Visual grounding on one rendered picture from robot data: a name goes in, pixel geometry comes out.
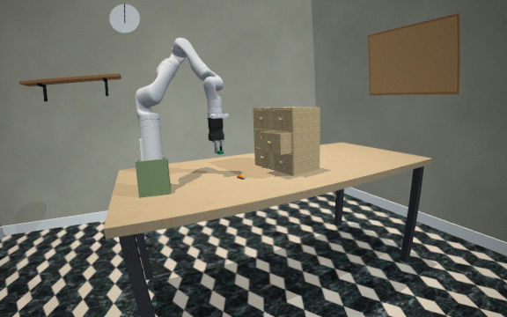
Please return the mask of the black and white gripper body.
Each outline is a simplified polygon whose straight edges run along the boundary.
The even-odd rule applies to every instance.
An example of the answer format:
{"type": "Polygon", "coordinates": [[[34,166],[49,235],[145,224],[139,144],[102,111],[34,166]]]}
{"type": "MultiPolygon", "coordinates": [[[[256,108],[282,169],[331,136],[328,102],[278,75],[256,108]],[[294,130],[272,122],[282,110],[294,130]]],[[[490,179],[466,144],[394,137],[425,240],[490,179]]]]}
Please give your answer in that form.
{"type": "Polygon", "coordinates": [[[221,107],[208,108],[209,141],[224,140],[223,119],[210,118],[228,118],[228,114],[223,114],[221,107]]]}

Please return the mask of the small wooden chest of drawers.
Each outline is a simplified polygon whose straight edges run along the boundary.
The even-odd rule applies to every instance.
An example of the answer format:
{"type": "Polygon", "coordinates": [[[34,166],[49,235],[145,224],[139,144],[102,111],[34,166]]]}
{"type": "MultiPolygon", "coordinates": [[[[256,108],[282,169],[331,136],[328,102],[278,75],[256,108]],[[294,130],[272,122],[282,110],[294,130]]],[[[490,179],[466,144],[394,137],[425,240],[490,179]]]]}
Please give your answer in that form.
{"type": "Polygon", "coordinates": [[[320,169],[320,108],[319,107],[266,107],[270,109],[271,130],[292,132],[292,176],[320,169]],[[272,111],[291,109],[292,130],[272,129],[272,111]]]}

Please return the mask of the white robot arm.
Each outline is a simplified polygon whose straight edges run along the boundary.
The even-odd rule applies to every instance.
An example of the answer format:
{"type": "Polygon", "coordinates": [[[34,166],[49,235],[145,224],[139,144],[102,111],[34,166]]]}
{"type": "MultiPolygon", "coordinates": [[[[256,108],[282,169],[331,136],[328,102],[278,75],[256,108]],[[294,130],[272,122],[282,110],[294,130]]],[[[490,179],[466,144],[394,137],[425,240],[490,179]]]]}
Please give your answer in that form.
{"type": "Polygon", "coordinates": [[[196,76],[204,81],[203,87],[208,100],[208,108],[222,107],[221,97],[216,92],[224,87],[221,77],[203,63],[188,40],[184,38],[176,39],[170,57],[163,60],[157,67],[156,80],[151,85],[136,91],[136,114],[139,119],[141,138],[139,139],[141,161],[163,158],[159,114],[152,113],[150,107],[161,102],[167,86],[186,58],[188,58],[196,76]]]}

